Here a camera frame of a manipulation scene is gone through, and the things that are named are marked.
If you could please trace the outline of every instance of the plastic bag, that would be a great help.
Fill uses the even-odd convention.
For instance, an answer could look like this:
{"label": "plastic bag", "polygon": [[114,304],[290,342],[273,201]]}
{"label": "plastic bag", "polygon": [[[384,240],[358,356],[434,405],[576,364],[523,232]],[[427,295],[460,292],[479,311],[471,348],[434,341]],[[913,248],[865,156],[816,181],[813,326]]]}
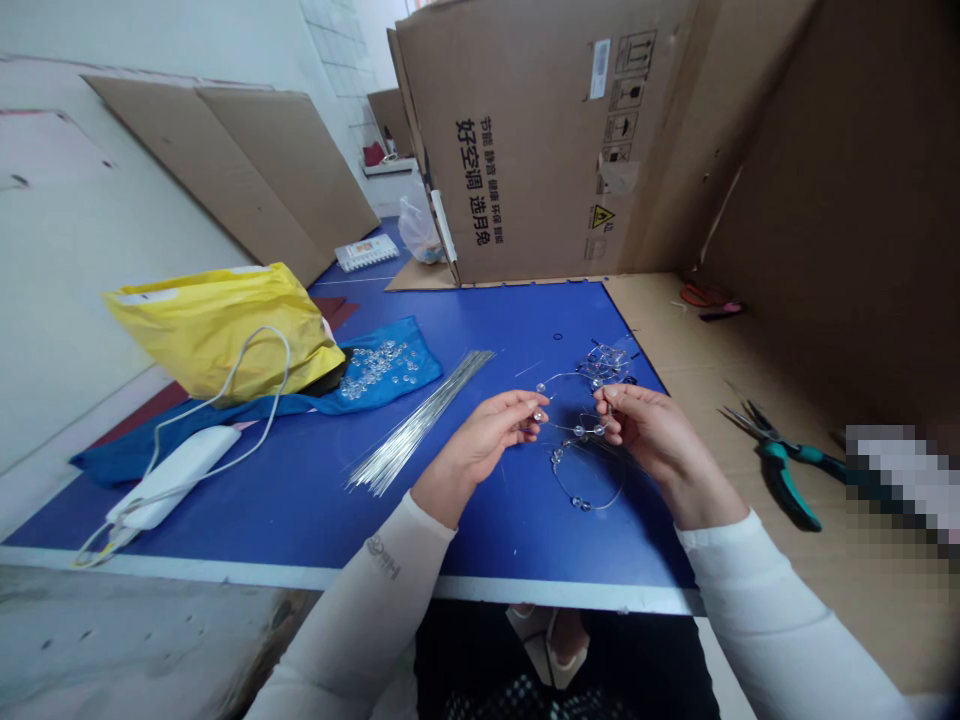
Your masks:
{"label": "plastic bag", "polygon": [[443,260],[443,245],[433,222],[427,192],[419,178],[412,181],[407,195],[400,198],[400,237],[403,244],[422,263],[433,265]]}
{"label": "plastic bag", "polygon": [[[140,347],[195,398],[220,392],[243,343],[262,325],[277,328],[290,343],[285,393],[297,392],[344,361],[343,351],[324,332],[317,306],[283,263],[128,286],[103,298]],[[285,366],[280,338],[260,333],[217,405],[276,393]]]}

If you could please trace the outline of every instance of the person's left hand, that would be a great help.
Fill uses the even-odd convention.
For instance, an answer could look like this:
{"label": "person's left hand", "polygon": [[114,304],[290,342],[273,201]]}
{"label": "person's left hand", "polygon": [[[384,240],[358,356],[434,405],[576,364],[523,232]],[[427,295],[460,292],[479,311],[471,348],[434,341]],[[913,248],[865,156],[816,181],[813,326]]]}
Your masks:
{"label": "person's left hand", "polygon": [[[453,434],[435,463],[471,485],[482,483],[504,450],[537,439],[540,423],[549,420],[540,408],[549,404],[548,398],[528,390],[510,390],[485,400]],[[538,411],[539,419],[534,419]]]}

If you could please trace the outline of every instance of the pliers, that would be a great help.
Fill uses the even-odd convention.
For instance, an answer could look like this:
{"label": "pliers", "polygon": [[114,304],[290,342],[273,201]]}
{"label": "pliers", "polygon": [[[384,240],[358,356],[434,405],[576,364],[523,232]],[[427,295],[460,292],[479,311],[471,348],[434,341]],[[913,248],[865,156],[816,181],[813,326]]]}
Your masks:
{"label": "pliers", "polygon": [[787,459],[818,467],[844,484],[847,482],[846,463],[815,447],[789,442],[777,432],[767,416],[752,401],[744,399],[743,409],[746,414],[726,406],[726,412],[720,412],[734,425],[760,441],[757,454],[760,455],[763,477],[783,511],[801,530],[820,532],[823,524],[793,484]]}

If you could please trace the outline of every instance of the pixelated area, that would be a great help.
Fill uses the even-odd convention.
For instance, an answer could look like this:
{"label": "pixelated area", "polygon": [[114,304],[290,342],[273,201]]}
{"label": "pixelated area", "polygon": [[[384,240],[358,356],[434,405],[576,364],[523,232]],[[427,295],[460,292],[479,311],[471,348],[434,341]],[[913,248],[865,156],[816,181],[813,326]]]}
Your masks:
{"label": "pixelated area", "polygon": [[[956,436],[960,428],[938,428]],[[929,602],[960,599],[960,464],[911,425],[848,425],[848,552],[922,576]]]}

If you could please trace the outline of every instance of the dark pants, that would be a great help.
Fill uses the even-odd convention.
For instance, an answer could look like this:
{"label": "dark pants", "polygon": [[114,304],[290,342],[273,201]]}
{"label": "dark pants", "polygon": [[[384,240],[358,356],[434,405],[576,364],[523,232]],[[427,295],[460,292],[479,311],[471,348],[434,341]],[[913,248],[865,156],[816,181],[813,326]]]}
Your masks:
{"label": "dark pants", "polygon": [[[435,600],[417,632],[421,720],[441,716],[452,691],[483,698],[520,675],[536,678],[506,606]],[[697,625],[691,617],[581,611],[587,660],[566,697],[602,687],[643,718],[719,718]]]}

